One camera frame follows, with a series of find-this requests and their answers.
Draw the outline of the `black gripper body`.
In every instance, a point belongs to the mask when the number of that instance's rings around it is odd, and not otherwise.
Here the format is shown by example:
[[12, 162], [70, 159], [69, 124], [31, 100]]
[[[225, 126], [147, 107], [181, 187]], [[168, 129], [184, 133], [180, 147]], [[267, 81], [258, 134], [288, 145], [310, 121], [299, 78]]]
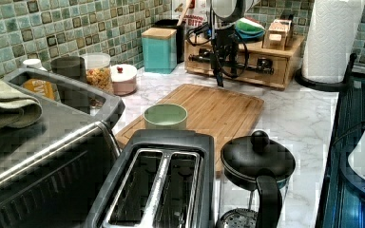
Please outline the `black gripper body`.
[[233, 26], [216, 30], [215, 48], [215, 53], [220, 59], [229, 61], [235, 60], [237, 48], [235, 29]]

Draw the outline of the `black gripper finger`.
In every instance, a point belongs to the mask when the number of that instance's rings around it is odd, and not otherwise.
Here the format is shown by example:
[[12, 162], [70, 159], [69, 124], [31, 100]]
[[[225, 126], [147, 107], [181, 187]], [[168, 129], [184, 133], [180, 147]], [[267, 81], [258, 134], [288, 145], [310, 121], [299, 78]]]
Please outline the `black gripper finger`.
[[231, 64], [230, 67], [231, 78], [237, 78], [238, 74], [237, 74], [237, 69], [235, 67], [237, 62], [237, 49], [235, 47], [230, 48], [229, 62]]
[[211, 58], [211, 67], [212, 67], [212, 70], [213, 70], [213, 75], [216, 78], [217, 85], [218, 86], [223, 86], [223, 78], [222, 78], [222, 75], [221, 75], [221, 69], [220, 69], [217, 57], [212, 57]]

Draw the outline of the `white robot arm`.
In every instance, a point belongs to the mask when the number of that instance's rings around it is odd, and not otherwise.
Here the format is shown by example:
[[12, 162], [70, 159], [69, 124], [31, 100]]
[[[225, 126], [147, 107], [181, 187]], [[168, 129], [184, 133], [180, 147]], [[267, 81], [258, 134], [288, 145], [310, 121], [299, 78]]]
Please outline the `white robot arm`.
[[210, 0], [208, 22], [211, 28], [210, 64], [218, 86], [223, 86], [223, 76], [238, 78], [237, 63], [239, 43], [244, 43], [236, 32], [235, 23], [260, 0]]

